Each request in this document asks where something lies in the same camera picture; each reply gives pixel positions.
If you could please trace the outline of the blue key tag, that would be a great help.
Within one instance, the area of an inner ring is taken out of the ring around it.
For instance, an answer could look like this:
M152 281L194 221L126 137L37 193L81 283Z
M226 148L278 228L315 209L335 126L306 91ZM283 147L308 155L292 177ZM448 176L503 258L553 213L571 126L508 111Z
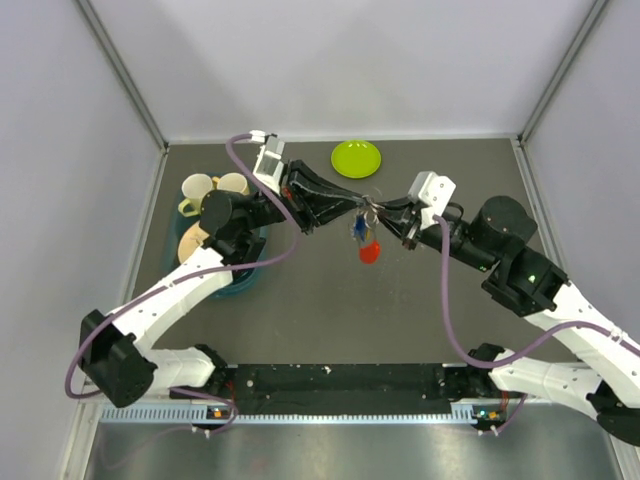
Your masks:
M364 242L362 238L363 232L369 229L366 221L366 214L364 212L359 212L355 215L354 223L352 227L352 235L358 241Z

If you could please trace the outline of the red-handled metal key holder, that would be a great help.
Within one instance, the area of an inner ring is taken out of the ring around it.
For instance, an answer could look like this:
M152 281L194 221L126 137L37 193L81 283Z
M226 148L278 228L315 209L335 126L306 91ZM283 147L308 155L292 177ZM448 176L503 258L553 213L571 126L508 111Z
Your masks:
M351 235L357 244L359 260L363 264L372 265L381 253L377 239L380 206L368 195L363 196L362 201L354 213Z

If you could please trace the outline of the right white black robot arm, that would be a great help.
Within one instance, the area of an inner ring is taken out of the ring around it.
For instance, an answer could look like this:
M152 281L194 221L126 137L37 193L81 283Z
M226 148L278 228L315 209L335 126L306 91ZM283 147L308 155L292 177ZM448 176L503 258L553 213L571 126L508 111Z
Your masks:
M485 201L471 222L433 215L409 199L375 207L380 222L408 249L422 243L441 254L441 311L450 344L470 366L476 394L496 389L544 398L595 420L615 438L639 443L639 345L589 302L569 276L529 247L536 222L508 196ZM543 330L519 352L458 342L451 317L450 262L487 273L482 289Z

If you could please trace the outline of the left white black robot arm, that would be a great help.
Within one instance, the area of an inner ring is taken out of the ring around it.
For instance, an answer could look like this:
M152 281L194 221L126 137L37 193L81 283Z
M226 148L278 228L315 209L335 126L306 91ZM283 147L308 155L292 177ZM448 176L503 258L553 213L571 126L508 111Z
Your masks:
M176 388L220 394L227 374L210 347L157 349L160 337L245 273L284 260L262 258L261 228L287 222L295 232L309 233L367 204L363 195L318 177L301 161L261 160L253 171L229 176L229 189L221 177L199 182L204 238L175 270L127 304L108 314L94 310L82 320L73 363L118 408Z

